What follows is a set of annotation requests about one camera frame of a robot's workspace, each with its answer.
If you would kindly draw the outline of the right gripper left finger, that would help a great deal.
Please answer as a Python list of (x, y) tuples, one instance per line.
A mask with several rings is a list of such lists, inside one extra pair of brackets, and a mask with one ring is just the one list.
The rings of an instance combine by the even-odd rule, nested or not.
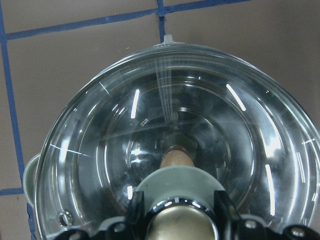
[(150, 214), (146, 212), (143, 191), (136, 191), (129, 202), (124, 218), (125, 230), (131, 240), (146, 240), (150, 225)]

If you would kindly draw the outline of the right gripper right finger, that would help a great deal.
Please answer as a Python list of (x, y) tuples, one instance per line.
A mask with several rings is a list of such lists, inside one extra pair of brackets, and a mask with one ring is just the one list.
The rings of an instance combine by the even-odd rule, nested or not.
[(214, 192), (215, 224), (221, 240), (235, 240), (241, 220), (229, 195), (224, 190)]

